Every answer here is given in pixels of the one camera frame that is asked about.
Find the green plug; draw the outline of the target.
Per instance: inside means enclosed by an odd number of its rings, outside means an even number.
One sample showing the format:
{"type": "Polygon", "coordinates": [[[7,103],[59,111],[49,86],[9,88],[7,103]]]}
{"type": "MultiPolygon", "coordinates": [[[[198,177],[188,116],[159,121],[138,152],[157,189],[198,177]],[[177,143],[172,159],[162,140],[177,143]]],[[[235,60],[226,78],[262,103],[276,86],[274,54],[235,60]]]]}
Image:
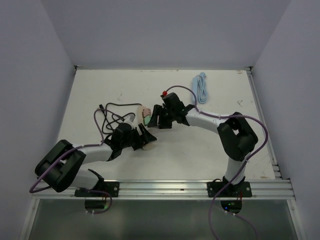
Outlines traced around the green plug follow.
{"type": "Polygon", "coordinates": [[[143,119],[142,119],[143,125],[147,126],[149,124],[150,120],[151,120],[151,116],[150,115],[143,117],[143,119]]]}

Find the pink charger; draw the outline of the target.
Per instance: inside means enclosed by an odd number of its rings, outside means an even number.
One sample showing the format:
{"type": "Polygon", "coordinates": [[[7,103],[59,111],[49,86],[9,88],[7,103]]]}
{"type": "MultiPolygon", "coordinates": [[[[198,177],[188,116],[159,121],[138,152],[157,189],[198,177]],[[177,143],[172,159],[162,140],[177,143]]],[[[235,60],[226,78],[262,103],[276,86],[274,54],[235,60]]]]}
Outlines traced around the pink charger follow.
{"type": "Polygon", "coordinates": [[[151,116],[152,115],[152,111],[151,111],[151,109],[150,108],[143,108],[142,109],[142,117],[143,118],[146,118],[146,117],[148,117],[148,116],[151,116]]]}

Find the beige power strip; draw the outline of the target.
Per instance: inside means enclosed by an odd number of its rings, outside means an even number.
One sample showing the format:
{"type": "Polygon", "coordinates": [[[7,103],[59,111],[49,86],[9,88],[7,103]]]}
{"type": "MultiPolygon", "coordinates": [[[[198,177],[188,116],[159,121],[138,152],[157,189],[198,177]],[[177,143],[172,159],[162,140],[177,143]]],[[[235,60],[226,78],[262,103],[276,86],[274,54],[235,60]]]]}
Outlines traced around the beige power strip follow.
{"type": "MultiPolygon", "coordinates": [[[[147,109],[145,106],[143,105],[139,105],[137,107],[136,110],[136,114],[135,114],[135,120],[136,120],[136,124],[143,124],[143,110],[147,109]]],[[[147,145],[143,146],[142,149],[144,151],[151,151],[154,148],[154,144],[153,143],[148,143],[147,145]]]]}

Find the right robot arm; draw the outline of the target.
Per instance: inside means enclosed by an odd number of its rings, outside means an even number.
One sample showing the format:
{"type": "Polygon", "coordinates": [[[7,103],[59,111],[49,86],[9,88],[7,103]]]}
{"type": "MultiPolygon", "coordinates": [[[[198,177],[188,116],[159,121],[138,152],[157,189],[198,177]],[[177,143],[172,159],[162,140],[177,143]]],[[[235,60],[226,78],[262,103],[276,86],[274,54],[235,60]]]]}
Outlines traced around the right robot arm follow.
{"type": "Polygon", "coordinates": [[[185,106],[174,92],[163,94],[161,98],[163,104],[156,104],[153,107],[147,126],[170,129],[173,122],[177,122],[217,134],[228,156],[221,189],[227,196],[235,196],[245,181],[247,158],[258,143],[258,137],[249,123],[239,112],[235,112],[231,117],[223,115],[217,118],[212,117],[209,113],[201,113],[194,104],[185,106]]]}

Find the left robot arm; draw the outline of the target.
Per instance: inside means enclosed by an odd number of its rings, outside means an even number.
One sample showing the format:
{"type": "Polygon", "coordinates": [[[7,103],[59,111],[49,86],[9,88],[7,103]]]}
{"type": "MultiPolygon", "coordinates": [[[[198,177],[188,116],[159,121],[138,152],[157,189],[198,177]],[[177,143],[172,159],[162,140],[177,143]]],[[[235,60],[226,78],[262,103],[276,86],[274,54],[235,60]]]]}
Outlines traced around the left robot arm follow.
{"type": "Polygon", "coordinates": [[[29,192],[36,193],[35,187],[44,181],[57,193],[76,187],[85,188],[92,196],[99,196],[104,190],[102,177],[93,170],[81,170],[82,165],[113,161],[123,149],[136,151],[156,140],[142,124],[133,127],[129,123],[120,123],[111,138],[105,138],[98,144],[74,145],[65,139],[60,140],[35,167],[38,179],[29,192]]]}

